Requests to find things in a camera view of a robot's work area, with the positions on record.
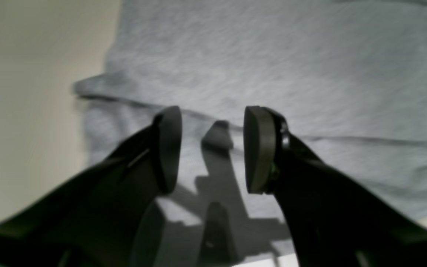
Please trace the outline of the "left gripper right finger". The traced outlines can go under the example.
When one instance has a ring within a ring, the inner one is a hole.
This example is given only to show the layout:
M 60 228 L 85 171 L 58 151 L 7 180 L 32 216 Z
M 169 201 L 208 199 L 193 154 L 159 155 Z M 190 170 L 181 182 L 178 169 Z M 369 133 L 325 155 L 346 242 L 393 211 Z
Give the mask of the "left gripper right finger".
M 262 106 L 244 112 L 248 193 L 270 194 L 300 267 L 427 267 L 427 229 L 322 161 Z

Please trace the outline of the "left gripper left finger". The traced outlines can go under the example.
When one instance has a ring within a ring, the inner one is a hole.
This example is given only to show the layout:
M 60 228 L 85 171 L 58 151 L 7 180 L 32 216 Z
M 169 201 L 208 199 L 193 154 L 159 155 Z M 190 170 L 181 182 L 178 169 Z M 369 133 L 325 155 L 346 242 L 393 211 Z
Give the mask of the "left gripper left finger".
M 176 186 L 180 108 L 15 216 L 0 222 L 0 267 L 152 267 Z

